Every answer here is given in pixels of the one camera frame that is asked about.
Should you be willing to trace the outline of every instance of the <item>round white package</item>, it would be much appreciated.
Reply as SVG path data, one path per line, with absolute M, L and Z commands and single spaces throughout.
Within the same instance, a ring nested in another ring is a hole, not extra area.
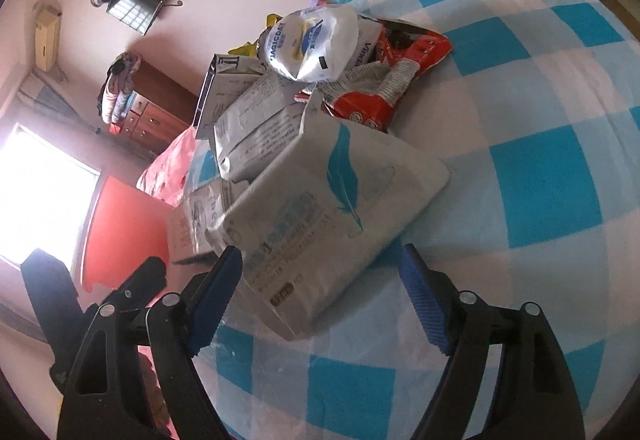
M 358 44 L 358 16 L 349 6 L 331 4 L 285 16 L 269 33 L 268 63 L 292 81 L 335 81 Z

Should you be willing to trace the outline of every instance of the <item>pink fabric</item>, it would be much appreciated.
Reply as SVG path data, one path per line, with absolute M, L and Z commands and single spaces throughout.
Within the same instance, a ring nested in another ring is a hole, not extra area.
M 171 145 L 145 169 L 137 188 L 146 194 L 177 207 L 182 201 L 182 189 L 196 149 L 196 130 L 184 130 Z

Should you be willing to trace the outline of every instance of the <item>white package with blue feather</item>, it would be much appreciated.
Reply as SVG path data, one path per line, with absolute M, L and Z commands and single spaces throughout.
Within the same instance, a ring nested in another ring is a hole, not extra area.
M 323 113 L 312 96 L 300 134 L 233 204 L 215 234 L 242 251 L 261 319 L 295 336 L 426 207 L 446 166 L 401 140 Z

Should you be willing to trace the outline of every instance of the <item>blue gripper pad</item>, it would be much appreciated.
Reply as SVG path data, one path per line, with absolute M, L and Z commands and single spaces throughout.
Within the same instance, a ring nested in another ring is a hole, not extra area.
M 233 246 L 228 246 L 210 274 L 213 279 L 206 290 L 199 295 L 191 317 L 191 333 L 187 349 L 194 356 L 201 348 L 211 344 L 226 307 L 231 301 L 231 296 L 238 286 L 242 276 L 240 251 Z
M 450 356 L 456 338 L 452 336 L 449 322 L 458 290 L 446 274 L 430 270 L 411 244 L 402 248 L 399 271 L 427 339 Z

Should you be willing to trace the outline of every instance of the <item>silver screw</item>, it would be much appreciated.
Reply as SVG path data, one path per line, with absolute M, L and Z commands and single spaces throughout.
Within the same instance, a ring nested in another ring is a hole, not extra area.
M 540 315 L 542 310 L 535 303 L 527 303 L 524 305 L 524 311 L 529 315 Z
M 473 292 L 469 292 L 469 290 L 465 290 L 464 292 L 460 292 L 460 301 L 465 305 L 473 305 L 478 301 L 478 296 Z
M 102 317 L 110 317 L 114 314 L 114 312 L 116 311 L 116 307 L 113 305 L 105 305 L 102 308 L 100 308 L 100 315 Z
M 175 292 L 167 294 L 162 298 L 162 304 L 164 306 L 176 306 L 179 302 L 180 296 Z

